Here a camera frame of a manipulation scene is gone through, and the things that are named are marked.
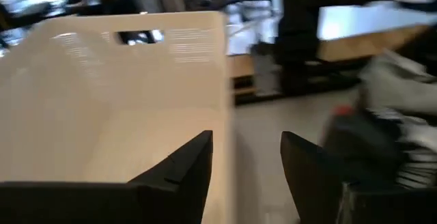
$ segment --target floor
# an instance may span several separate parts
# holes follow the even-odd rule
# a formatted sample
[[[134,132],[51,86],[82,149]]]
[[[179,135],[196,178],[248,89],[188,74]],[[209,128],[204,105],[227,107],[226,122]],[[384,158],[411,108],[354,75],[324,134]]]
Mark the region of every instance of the floor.
[[[238,223],[290,224],[298,214],[283,173],[279,138],[291,131],[320,141],[333,109],[352,104],[354,90],[289,98],[236,109]]]

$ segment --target gray floor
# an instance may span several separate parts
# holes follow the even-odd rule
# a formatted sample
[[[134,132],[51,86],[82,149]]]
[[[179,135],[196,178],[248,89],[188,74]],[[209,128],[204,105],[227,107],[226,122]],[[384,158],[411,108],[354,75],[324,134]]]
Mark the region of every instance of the gray floor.
[[[279,138],[292,131],[314,143],[335,107],[352,104],[355,91],[250,104],[236,109],[238,223],[294,223],[298,214],[283,173]]]

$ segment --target beige cardboard box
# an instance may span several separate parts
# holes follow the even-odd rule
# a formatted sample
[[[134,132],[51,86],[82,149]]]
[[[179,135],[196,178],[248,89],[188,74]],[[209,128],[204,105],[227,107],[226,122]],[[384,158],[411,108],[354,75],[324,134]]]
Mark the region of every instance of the beige cardboard box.
[[[218,12],[48,20],[0,61],[0,181],[127,182],[214,131],[203,223],[234,222],[234,145]],[[115,32],[160,29],[157,44]]]

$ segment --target red object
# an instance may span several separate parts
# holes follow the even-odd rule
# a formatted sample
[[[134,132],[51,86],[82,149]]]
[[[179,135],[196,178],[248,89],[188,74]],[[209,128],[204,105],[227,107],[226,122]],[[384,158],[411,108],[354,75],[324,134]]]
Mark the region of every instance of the red object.
[[[351,115],[354,113],[354,108],[348,105],[341,105],[335,108],[334,114],[335,115]]]

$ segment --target black machine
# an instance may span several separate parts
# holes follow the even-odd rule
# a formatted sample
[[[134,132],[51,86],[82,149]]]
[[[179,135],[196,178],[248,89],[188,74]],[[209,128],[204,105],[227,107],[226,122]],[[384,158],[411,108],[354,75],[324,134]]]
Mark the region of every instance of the black machine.
[[[437,188],[397,183],[408,159],[365,114],[334,116],[321,142],[322,148],[292,132],[281,138],[285,178],[302,224],[437,221]]]
[[[125,184],[4,182],[0,223],[198,223],[212,170],[203,131]]]

